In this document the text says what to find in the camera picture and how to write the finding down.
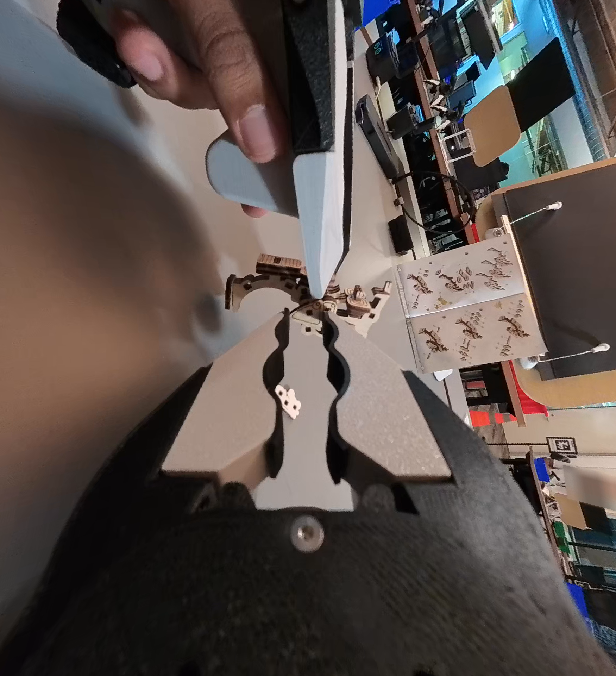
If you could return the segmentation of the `clear acrylic stand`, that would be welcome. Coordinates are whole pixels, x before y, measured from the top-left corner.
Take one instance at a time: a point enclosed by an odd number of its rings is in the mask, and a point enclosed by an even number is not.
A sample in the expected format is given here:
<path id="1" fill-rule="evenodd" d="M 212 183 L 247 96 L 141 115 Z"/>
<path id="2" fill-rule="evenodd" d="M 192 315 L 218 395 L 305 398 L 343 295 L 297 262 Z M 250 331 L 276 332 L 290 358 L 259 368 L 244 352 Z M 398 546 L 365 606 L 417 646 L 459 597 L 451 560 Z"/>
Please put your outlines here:
<path id="1" fill-rule="evenodd" d="M 461 129 L 454 133 L 439 134 L 442 141 L 442 154 L 448 164 L 453 164 L 460 159 L 474 156 L 476 144 L 472 131 L 469 128 Z"/>

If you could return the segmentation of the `wooden puzzle model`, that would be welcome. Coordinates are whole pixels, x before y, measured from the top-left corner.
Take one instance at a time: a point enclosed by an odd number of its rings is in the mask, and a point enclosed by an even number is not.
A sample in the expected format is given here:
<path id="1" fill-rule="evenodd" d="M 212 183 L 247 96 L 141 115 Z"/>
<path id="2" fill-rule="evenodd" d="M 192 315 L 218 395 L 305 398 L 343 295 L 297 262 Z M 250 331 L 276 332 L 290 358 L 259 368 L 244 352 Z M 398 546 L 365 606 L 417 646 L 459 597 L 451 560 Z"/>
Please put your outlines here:
<path id="1" fill-rule="evenodd" d="M 237 312 L 246 296 L 260 289 L 275 289 L 288 294 L 296 303 L 290 317 L 301 327 L 303 334 L 323 335 L 323 319 L 327 314 L 341 317 L 357 333 L 366 337 L 390 298 L 392 281 L 371 289 L 368 299 L 360 285 L 342 289 L 332 277 L 326 294 L 316 298 L 309 290 L 304 263 L 270 254 L 257 258 L 256 273 L 239 277 L 230 275 L 226 282 L 225 308 Z"/>

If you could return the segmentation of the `black power strip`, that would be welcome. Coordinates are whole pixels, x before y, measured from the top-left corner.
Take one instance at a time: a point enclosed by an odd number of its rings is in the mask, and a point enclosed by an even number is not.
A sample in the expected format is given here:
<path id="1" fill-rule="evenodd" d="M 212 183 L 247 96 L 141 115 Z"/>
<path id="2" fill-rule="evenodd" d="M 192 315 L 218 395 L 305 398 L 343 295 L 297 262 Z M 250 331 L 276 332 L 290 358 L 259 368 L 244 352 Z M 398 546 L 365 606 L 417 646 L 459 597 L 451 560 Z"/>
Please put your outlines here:
<path id="1" fill-rule="evenodd" d="M 383 174 L 391 182 L 399 181 L 405 173 L 403 163 L 392 146 L 373 99 L 368 94 L 355 104 L 354 120 L 363 132 Z"/>

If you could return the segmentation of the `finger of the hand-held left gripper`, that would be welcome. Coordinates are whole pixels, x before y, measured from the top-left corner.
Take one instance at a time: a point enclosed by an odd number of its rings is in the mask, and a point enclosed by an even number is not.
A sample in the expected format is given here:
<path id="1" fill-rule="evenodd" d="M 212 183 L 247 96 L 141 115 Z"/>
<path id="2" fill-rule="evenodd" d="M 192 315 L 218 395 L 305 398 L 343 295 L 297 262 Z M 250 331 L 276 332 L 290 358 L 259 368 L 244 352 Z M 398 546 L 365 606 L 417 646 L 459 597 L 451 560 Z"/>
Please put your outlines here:
<path id="1" fill-rule="evenodd" d="M 298 221 L 310 293 L 323 297 L 348 254 L 353 205 L 353 60 L 336 58 L 336 118 L 343 130 L 328 151 L 293 161 Z"/>

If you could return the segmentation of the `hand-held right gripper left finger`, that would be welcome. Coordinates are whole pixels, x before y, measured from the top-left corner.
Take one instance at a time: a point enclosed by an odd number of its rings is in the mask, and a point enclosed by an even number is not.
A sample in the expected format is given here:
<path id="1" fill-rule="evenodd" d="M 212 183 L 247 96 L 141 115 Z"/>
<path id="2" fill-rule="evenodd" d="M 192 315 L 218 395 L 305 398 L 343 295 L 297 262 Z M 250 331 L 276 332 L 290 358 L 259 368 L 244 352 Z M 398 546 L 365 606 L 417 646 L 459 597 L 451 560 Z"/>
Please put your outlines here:
<path id="1" fill-rule="evenodd" d="M 285 309 L 211 364 L 162 472 L 248 489 L 278 476 L 284 411 L 276 387 L 284 379 L 289 337 Z"/>

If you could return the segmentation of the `black charger box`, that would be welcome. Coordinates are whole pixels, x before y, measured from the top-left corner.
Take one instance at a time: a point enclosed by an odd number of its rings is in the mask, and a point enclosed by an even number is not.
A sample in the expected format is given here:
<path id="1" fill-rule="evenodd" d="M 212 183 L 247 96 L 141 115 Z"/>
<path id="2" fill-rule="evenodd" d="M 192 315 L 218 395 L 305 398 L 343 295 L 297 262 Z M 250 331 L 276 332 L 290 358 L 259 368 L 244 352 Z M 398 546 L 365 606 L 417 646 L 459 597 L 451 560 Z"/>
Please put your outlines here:
<path id="1" fill-rule="evenodd" d="M 399 140 L 415 133 L 424 121 L 421 106 L 407 104 L 386 120 L 386 129 L 392 139 Z"/>

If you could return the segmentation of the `assembly instruction sheet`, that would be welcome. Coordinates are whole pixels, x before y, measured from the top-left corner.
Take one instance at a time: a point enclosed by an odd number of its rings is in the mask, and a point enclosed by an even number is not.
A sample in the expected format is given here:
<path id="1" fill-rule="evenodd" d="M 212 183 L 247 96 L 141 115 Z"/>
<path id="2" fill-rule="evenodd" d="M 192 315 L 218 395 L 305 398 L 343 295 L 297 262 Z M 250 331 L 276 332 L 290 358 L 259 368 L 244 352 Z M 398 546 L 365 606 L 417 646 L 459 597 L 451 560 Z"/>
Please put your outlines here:
<path id="1" fill-rule="evenodd" d="M 499 233 L 397 265 L 421 373 L 547 352 L 514 238 Z"/>

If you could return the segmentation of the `black charger green label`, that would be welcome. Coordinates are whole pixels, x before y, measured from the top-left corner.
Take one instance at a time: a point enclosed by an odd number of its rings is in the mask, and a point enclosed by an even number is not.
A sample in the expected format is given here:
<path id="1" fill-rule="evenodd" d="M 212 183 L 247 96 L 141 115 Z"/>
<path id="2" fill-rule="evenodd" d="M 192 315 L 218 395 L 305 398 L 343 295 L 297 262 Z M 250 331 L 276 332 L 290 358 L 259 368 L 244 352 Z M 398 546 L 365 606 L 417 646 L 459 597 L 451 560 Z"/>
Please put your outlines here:
<path id="1" fill-rule="evenodd" d="M 372 81 L 385 84 L 398 77 L 399 58 L 397 46 L 390 33 L 384 32 L 366 53 L 367 70 Z"/>

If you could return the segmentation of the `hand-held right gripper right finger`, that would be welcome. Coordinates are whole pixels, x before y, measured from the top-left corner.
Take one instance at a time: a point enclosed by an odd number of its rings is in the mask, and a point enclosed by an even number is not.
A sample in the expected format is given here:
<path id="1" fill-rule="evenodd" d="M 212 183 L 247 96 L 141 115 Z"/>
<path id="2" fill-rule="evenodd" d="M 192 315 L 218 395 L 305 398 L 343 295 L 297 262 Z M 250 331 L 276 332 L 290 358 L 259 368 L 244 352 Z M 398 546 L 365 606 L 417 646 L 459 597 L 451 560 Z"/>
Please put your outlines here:
<path id="1" fill-rule="evenodd" d="M 326 462 L 334 483 L 438 483 L 451 470 L 404 371 L 340 317 L 325 317 L 328 413 Z"/>

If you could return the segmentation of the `tan rounded board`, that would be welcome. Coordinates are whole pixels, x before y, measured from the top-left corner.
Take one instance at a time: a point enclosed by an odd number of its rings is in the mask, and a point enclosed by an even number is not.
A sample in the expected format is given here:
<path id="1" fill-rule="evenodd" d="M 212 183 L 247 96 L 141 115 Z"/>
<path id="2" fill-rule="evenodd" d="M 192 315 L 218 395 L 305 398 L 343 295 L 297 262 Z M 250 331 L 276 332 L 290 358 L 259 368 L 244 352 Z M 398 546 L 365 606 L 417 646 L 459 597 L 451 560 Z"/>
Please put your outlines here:
<path id="1" fill-rule="evenodd" d="M 506 85 L 494 89 L 464 117 L 476 166 L 482 167 L 513 148 L 522 136 L 513 99 Z"/>

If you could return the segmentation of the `small wooden puzzle piece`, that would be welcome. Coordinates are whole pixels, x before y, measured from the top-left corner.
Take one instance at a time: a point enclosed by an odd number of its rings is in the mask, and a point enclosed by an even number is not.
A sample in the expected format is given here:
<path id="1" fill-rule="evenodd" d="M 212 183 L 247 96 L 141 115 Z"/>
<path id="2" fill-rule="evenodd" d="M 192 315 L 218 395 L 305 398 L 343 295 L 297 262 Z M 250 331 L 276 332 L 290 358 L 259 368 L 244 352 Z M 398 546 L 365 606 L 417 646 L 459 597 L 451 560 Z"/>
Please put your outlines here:
<path id="1" fill-rule="evenodd" d="M 286 387 L 284 384 L 278 384 L 275 388 L 275 393 L 284 413 L 291 420 L 295 420 L 300 414 L 302 406 L 301 401 L 296 396 L 295 390 Z"/>

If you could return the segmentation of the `black display board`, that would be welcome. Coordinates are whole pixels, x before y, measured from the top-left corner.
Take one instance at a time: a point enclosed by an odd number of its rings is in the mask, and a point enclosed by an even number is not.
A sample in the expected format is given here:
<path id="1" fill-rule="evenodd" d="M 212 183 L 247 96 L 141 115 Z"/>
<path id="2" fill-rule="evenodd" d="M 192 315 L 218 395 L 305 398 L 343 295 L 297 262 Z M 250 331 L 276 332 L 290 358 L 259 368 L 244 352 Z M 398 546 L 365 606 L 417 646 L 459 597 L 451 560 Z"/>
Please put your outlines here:
<path id="1" fill-rule="evenodd" d="M 616 157 L 491 193 L 476 236 L 506 226 L 546 345 L 514 363 L 523 392 L 548 408 L 616 400 Z"/>

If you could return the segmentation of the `person's left hand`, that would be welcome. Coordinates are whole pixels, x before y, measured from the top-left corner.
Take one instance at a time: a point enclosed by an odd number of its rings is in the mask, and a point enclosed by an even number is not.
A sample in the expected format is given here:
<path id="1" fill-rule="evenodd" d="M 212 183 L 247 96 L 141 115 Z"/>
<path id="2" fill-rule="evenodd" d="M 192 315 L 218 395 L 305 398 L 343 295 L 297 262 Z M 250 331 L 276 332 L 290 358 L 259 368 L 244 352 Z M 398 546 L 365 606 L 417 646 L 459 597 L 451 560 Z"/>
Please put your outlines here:
<path id="1" fill-rule="evenodd" d="M 168 1 L 194 42 L 198 68 L 175 54 L 137 13 L 111 16 L 121 60 L 153 99 L 188 110 L 218 109 L 240 150 L 267 164 L 287 146 L 283 108 L 233 1 Z"/>

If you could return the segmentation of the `black battery pack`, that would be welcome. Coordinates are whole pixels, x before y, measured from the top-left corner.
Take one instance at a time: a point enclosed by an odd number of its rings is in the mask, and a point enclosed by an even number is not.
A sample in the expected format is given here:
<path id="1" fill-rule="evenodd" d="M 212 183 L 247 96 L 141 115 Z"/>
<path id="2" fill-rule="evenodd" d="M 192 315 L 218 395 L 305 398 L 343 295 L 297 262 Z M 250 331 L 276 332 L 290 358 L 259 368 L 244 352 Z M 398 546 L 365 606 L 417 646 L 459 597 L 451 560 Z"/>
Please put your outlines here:
<path id="1" fill-rule="evenodd" d="M 397 256 L 414 253 L 414 241 L 409 230 L 407 218 L 404 214 L 388 221 L 390 240 Z"/>

